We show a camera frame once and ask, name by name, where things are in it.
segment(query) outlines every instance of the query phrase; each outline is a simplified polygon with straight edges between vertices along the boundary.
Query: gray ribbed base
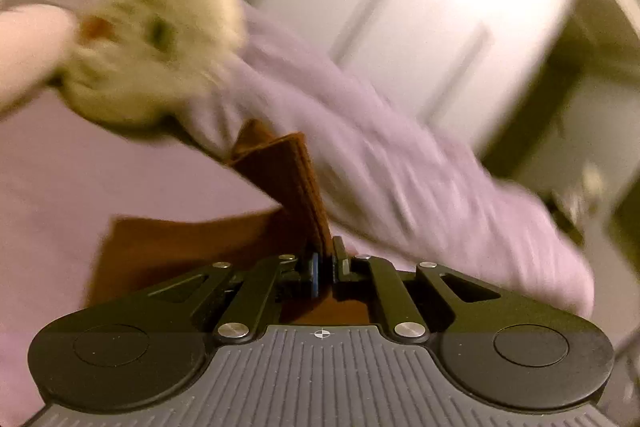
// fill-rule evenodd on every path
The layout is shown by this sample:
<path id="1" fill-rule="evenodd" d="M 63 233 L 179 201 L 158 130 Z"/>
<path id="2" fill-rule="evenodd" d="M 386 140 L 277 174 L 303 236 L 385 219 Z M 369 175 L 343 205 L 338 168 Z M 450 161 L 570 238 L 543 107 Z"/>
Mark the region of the gray ribbed base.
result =
<path id="1" fill-rule="evenodd" d="M 613 427 L 595 407 L 525 415 L 455 388 L 427 350 L 374 326 L 271 326 L 259 341 L 221 348 L 178 396 L 118 415 L 53 405 L 35 427 Z"/>

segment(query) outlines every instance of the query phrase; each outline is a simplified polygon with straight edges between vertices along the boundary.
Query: white fluffy toy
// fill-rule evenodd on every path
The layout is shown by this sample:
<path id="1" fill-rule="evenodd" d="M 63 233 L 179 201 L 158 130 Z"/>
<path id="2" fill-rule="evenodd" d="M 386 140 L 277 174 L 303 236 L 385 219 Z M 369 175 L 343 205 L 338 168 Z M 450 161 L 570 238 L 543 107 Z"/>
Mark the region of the white fluffy toy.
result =
<path id="1" fill-rule="evenodd" d="M 98 0 L 81 15 L 63 93 L 89 120 L 149 126 L 210 90 L 243 39 L 239 0 Z"/>

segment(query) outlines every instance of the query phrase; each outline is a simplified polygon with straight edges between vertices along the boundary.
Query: brown cloth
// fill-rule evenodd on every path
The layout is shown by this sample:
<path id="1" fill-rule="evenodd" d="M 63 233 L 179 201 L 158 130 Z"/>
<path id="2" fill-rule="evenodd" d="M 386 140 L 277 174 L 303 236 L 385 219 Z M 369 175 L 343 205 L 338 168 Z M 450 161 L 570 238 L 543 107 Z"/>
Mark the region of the brown cloth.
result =
<path id="1" fill-rule="evenodd" d="M 328 221 L 301 133 L 275 138 L 257 120 L 243 126 L 227 164 L 282 205 L 269 212 L 208 223 L 126 218 L 116 222 L 94 272 L 88 305 L 105 302 L 217 261 L 250 269 L 258 260 L 333 251 Z M 329 294 L 289 302 L 284 323 L 367 324 L 367 307 Z"/>

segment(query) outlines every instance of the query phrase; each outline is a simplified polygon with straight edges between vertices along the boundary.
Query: purple fabric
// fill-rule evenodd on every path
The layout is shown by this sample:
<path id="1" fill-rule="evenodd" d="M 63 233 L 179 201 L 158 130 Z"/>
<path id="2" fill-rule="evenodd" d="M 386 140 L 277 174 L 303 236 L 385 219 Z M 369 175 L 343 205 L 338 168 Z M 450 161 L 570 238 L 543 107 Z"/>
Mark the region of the purple fabric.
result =
<path id="1" fill-rule="evenodd" d="M 228 83 L 180 116 L 205 149 L 227 155 L 246 118 L 276 135 L 302 131 L 332 231 L 352 250 L 399 269 L 435 261 L 591 314 L 590 266 L 537 197 L 496 182 L 464 144 L 405 118 L 261 13 L 246 15 Z"/>
<path id="2" fill-rule="evenodd" d="M 82 307 L 120 216 L 201 222 L 274 203 L 170 137 L 125 138 L 45 89 L 0 120 L 0 425 L 42 406 L 27 368 L 40 328 Z"/>

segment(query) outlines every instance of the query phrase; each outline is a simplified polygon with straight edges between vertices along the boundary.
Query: metal screw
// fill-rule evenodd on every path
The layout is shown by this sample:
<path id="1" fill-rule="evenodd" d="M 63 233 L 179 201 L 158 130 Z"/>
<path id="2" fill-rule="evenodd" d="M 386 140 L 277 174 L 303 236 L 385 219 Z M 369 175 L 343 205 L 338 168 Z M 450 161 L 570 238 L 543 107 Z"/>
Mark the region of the metal screw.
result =
<path id="1" fill-rule="evenodd" d="M 410 339 L 421 337 L 427 332 L 426 328 L 417 322 L 401 322 L 400 324 L 396 324 L 394 331 L 396 335 Z"/>
<path id="2" fill-rule="evenodd" d="M 228 322 L 218 328 L 218 334 L 226 339 L 241 339 L 249 333 L 249 328 L 239 322 Z"/>

